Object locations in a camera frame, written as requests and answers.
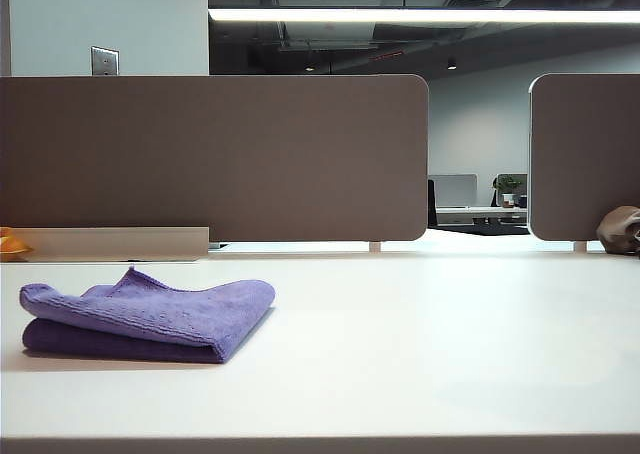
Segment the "office desk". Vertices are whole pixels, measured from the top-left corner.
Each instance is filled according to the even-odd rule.
[[[471,224],[489,219],[527,220],[527,209],[521,207],[436,207],[439,224]]]
[[[128,265],[3,264],[2,452],[640,452],[638,259],[514,238],[137,265],[274,285],[219,366],[27,357],[20,286],[80,294]]]

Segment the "green plant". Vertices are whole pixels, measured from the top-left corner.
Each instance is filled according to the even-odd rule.
[[[502,194],[512,194],[515,189],[520,187],[523,181],[513,176],[498,176],[493,187],[498,189]]]

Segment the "white wall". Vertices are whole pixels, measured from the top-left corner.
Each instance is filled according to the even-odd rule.
[[[10,0],[14,76],[91,75],[91,46],[120,73],[209,73],[208,0]]]
[[[527,172],[529,86],[550,72],[640,72],[640,44],[429,82],[429,173],[478,175],[488,205],[499,172]]]

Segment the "potted plant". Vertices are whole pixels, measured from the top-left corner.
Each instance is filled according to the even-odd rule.
[[[493,187],[498,190],[498,193],[502,194],[502,205],[503,207],[513,207],[514,199],[513,199],[513,191],[516,190],[523,184],[523,181],[520,179],[516,179],[513,176],[505,175],[498,176],[494,181]]]

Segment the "ceiling light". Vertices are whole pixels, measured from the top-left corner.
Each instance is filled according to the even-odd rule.
[[[214,21],[640,24],[640,11],[536,9],[209,9]]]

